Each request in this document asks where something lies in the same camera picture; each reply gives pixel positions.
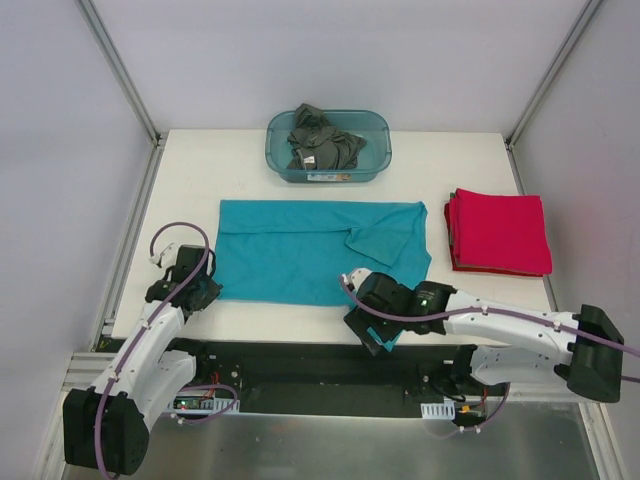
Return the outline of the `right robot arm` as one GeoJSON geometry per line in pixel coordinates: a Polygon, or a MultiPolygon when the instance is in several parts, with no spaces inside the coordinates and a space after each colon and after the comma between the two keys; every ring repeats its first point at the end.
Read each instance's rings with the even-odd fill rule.
{"type": "Polygon", "coordinates": [[[456,350],[450,382],[461,394],[505,383],[564,381],[570,392],[588,400],[620,399],[624,339],[599,307],[532,311],[437,282],[409,288],[365,268],[339,281],[354,304],[344,321],[372,354],[391,350],[404,332],[485,340],[456,350]]]}

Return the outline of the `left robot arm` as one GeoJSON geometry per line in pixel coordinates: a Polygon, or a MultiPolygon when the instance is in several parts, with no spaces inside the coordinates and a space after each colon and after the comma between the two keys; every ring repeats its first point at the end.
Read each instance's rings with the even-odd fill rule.
{"type": "Polygon", "coordinates": [[[64,459],[109,478],[134,474],[150,433],[179,390],[204,387],[210,363],[169,345],[187,320],[213,303],[222,287],[215,253],[182,245],[163,277],[148,287],[134,331],[105,370],[63,403],[64,459]]]}

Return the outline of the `teal t shirt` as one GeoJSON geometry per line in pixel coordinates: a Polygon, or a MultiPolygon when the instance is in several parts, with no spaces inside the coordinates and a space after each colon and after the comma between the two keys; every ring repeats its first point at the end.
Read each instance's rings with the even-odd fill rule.
{"type": "Polygon", "coordinates": [[[427,277],[421,202],[223,200],[215,242],[229,320],[260,339],[354,344],[339,276],[357,268],[414,286],[427,277]]]}

